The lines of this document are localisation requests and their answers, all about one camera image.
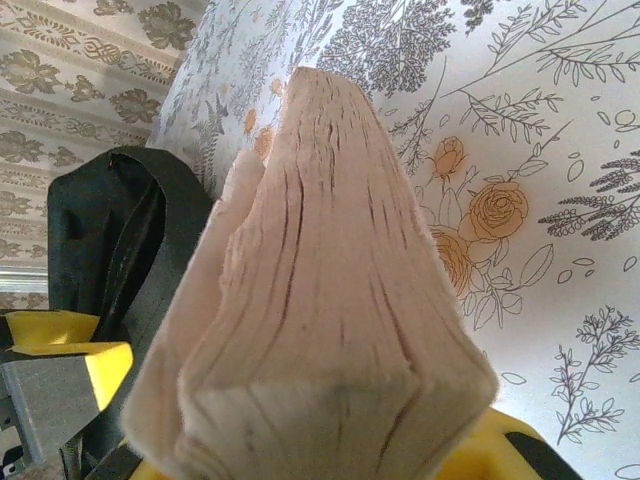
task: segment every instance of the wallpaper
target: wallpaper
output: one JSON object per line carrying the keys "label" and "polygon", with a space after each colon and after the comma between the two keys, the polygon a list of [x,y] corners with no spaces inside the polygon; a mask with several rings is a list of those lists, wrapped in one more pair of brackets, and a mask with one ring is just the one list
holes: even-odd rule
{"label": "wallpaper", "polygon": [[49,183],[142,145],[205,0],[0,0],[0,265],[46,268]]}
{"label": "wallpaper", "polygon": [[219,195],[296,65],[371,98],[496,407],[584,478],[640,479],[640,2],[212,1],[148,144]]}

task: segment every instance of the splintered wood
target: splintered wood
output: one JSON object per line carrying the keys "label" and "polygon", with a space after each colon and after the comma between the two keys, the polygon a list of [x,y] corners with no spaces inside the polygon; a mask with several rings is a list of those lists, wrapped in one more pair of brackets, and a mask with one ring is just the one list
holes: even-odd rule
{"label": "splintered wood", "polygon": [[[152,351],[125,408],[132,445],[178,478],[428,478],[494,398],[387,133],[345,78],[294,71],[219,290],[182,309],[202,320],[177,378]],[[163,372],[174,408],[149,408],[165,391],[145,375]],[[179,432],[151,441],[162,411]]]}

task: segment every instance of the damask wallpaper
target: damask wallpaper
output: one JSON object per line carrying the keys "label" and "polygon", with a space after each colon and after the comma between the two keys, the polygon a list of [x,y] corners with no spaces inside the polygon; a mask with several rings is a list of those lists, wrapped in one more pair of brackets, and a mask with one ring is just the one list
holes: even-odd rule
{"label": "damask wallpaper", "polygon": [[46,268],[53,178],[144,144],[205,6],[0,0],[0,266]]}
{"label": "damask wallpaper", "polygon": [[640,2],[213,0],[148,145],[220,194],[239,148],[268,161],[296,65],[372,99],[496,407],[585,479],[640,479]]}

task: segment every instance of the orange flower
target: orange flower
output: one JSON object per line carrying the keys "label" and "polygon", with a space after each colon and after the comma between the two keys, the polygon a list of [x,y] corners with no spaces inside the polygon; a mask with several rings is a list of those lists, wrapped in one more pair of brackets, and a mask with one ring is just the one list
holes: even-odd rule
{"label": "orange flower", "polygon": [[439,177],[446,177],[456,172],[463,160],[467,158],[464,154],[464,145],[458,137],[447,137],[436,150],[436,158],[433,160],[435,174]]}
{"label": "orange flower", "polygon": [[497,240],[513,235],[529,213],[529,204],[515,182],[484,187],[471,200],[460,223],[460,236],[469,242]]}
{"label": "orange flower", "polygon": [[244,119],[244,133],[246,135],[249,135],[251,130],[253,130],[253,127],[255,127],[257,118],[258,114],[256,113],[255,108],[249,110],[249,113],[247,113],[247,116]]}
{"label": "orange flower", "polygon": [[260,159],[264,162],[271,152],[271,146],[273,145],[274,131],[271,125],[264,127],[258,133],[256,141],[253,144],[253,151],[256,152]]}
{"label": "orange flower", "polygon": [[453,283],[456,295],[461,296],[471,278],[472,265],[467,256],[467,243],[453,228],[442,225],[430,228],[431,235],[436,241],[436,249]]}
{"label": "orange flower", "polygon": [[273,82],[271,82],[271,93],[280,97],[282,96],[283,91],[284,91],[284,84],[282,83],[282,80],[279,78],[274,78]]}

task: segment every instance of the botanical illustration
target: botanical illustration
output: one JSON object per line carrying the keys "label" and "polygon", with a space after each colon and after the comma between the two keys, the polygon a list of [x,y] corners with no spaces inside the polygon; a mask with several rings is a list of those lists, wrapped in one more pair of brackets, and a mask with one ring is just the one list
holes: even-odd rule
{"label": "botanical illustration", "polygon": [[[427,124],[427,118],[431,112],[434,102],[442,88],[442,81],[444,80],[445,73],[447,71],[447,59],[444,60],[444,66],[440,75],[440,81],[431,98],[418,102],[418,105],[414,109],[414,113],[410,115],[403,122],[395,122],[393,128],[389,130],[389,134],[392,138],[402,139],[402,143],[396,149],[398,159],[402,163],[407,172],[407,175],[413,177],[420,165],[429,157],[427,154],[426,146],[431,143],[431,135],[433,129],[429,128]],[[440,121],[440,127],[446,125],[451,117],[445,117]]]}
{"label": "botanical illustration", "polygon": [[614,475],[621,480],[640,480],[640,463],[632,463],[618,468]]}
{"label": "botanical illustration", "polygon": [[[606,82],[607,78],[615,78],[624,83],[625,75],[635,72],[640,61],[637,44],[634,49],[629,42],[629,39],[637,36],[632,33],[640,23],[637,13],[633,16],[632,25],[620,22],[623,26],[615,35],[588,43],[582,40],[570,42],[577,35],[584,38],[582,34],[605,22],[619,22],[623,15],[629,15],[639,6],[630,3],[602,18],[597,17],[606,3],[607,0],[601,3],[557,0],[545,1],[543,6],[535,8],[532,3],[517,7],[517,15],[507,17],[506,22],[500,22],[500,31],[492,34],[493,42],[488,45],[488,49],[494,60],[484,75],[444,95],[446,97],[459,93],[467,97],[469,107],[463,114],[461,123],[470,123],[473,131],[479,129],[486,135],[508,132],[514,142],[518,136],[527,143],[531,143],[532,134],[541,136],[549,128],[542,109],[546,109],[546,113],[558,113],[557,104],[563,100],[560,96],[543,92],[540,88],[529,91],[519,99],[512,99],[504,92],[480,96],[469,90],[471,86],[529,59],[540,63],[539,73],[552,69],[556,85],[565,76],[576,87],[582,78],[599,79],[602,82]],[[570,30],[571,33],[564,34],[565,30]],[[527,54],[512,58],[514,47],[524,41],[533,44],[533,49]]]}
{"label": "botanical illustration", "polygon": [[487,15],[493,12],[494,0],[460,0],[460,4],[469,7],[464,11],[467,27],[465,33],[469,35],[482,24]]}
{"label": "botanical illustration", "polygon": [[46,309],[49,298],[42,293],[2,292],[0,293],[0,309]]}
{"label": "botanical illustration", "polygon": [[[293,3],[295,2],[279,0],[268,13],[264,30],[261,31],[260,35],[249,37],[243,45],[239,58],[240,73],[243,81],[235,86],[229,102],[231,111],[239,120],[244,119],[247,111],[260,96],[260,91],[267,79],[269,65],[283,49],[292,28],[293,18],[299,11],[306,8],[304,3],[302,6],[296,4],[298,6],[296,10]],[[242,18],[243,9],[244,7],[238,11],[234,20],[223,31],[221,46],[225,45],[225,43],[229,47],[231,46],[231,38],[237,23]]]}
{"label": "botanical illustration", "polygon": [[612,127],[616,133],[629,133],[640,129],[640,122],[637,120],[638,116],[628,108],[620,110],[611,116],[606,112],[599,111],[598,117],[606,126]]}
{"label": "botanical illustration", "polygon": [[146,90],[141,88],[113,95],[109,101],[126,123],[151,123],[160,112],[160,102],[150,98]]}
{"label": "botanical illustration", "polygon": [[27,95],[36,90],[55,93],[54,88],[62,85],[57,78],[59,73],[59,68],[42,63],[38,54],[24,48],[0,57],[0,75],[15,87],[16,92]]}
{"label": "botanical illustration", "polygon": [[0,190],[0,215],[4,217],[26,215],[27,210],[33,208],[30,202],[31,199],[27,197],[19,197],[13,192]]}
{"label": "botanical illustration", "polygon": [[83,160],[64,146],[58,146],[58,151],[55,153],[49,152],[48,156],[51,160],[53,160],[54,167],[67,167],[70,165],[83,163],[86,160],[90,160],[89,158]]}
{"label": "botanical illustration", "polygon": [[562,285],[563,283],[567,283],[569,280],[571,280],[573,278],[574,270],[579,274],[580,273],[583,274],[584,278],[589,278],[591,275],[593,275],[596,272],[596,267],[595,267],[596,262],[593,258],[589,258],[589,257],[576,258],[573,262],[571,262],[571,264],[573,265],[572,268],[567,268],[565,270],[562,270],[558,274],[558,278],[556,280],[556,283],[558,285]]}
{"label": "botanical illustration", "polygon": [[[533,252],[515,274],[512,268],[503,266],[510,238],[529,216],[529,199],[517,179],[546,166],[539,157],[547,145],[536,144],[531,157],[506,175],[484,178],[477,191],[470,184],[478,176],[478,168],[465,165],[467,152],[457,137],[444,139],[435,156],[427,159],[432,175],[425,185],[416,188],[416,195],[474,330],[489,322],[502,328],[507,314],[520,314],[521,291],[538,283],[553,262],[553,245],[547,244]],[[463,178],[458,180],[463,171]],[[437,211],[424,204],[429,189],[440,193]]]}
{"label": "botanical illustration", "polygon": [[527,383],[527,379],[518,373],[502,372],[500,376],[505,382],[510,383],[511,385],[515,385],[516,387]]}
{"label": "botanical illustration", "polygon": [[0,133],[0,156],[5,162],[20,163],[39,162],[40,155],[44,155],[44,143],[27,136],[17,130]]}
{"label": "botanical illustration", "polygon": [[180,6],[172,1],[142,10],[138,19],[151,45],[159,49],[171,45],[176,50],[184,50],[193,39],[191,31],[196,28],[195,22],[183,17]]}
{"label": "botanical illustration", "polygon": [[591,392],[600,388],[600,383],[594,380],[613,374],[621,359],[640,350],[640,336],[629,328],[633,322],[619,310],[605,306],[597,314],[587,315],[577,330],[576,338],[591,349],[585,361],[577,360],[573,349],[559,346],[554,358],[560,366],[554,369],[557,375],[550,378],[556,384],[552,395],[564,403],[556,411],[560,424],[558,444],[565,438],[581,444],[585,433],[616,431],[624,409],[616,407],[614,397],[607,398],[602,405],[594,404]]}
{"label": "botanical illustration", "polygon": [[456,29],[446,0],[357,0],[322,50],[317,66],[340,73],[371,94],[415,92],[426,67],[450,47]]}
{"label": "botanical illustration", "polygon": [[119,13],[133,13],[133,7],[125,0],[96,0],[93,13],[99,17],[117,15]]}
{"label": "botanical illustration", "polygon": [[222,119],[229,116],[229,111],[227,106],[220,102],[218,95],[216,95],[215,106],[208,100],[204,101],[204,106],[206,108],[205,119],[193,127],[193,130],[198,132],[198,141],[194,145],[183,147],[182,150],[194,162],[191,168],[200,182],[209,193],[213,194],[218,184],[217,175],[214,173],[216,172],[216,147],[218,146],[218,138],[220,135],[224,135]]}
{"label": "botanical illustration", "polygon": [[289,56],[288,73],[318,54],[321,42],[333,26],[333,11],[341,7],[343,2],[344,0],[303,0],[302,9],[294,16],[294,28],[300,34]]}
{"label": "botanical illustration", "polygon": [[563,210],[539,220],[549,235],[580,231],[594,242],[612,240],[640,223],[640,150],[600,168],[605,173],[589,184],[593,195],[566,198],[559,202]]}

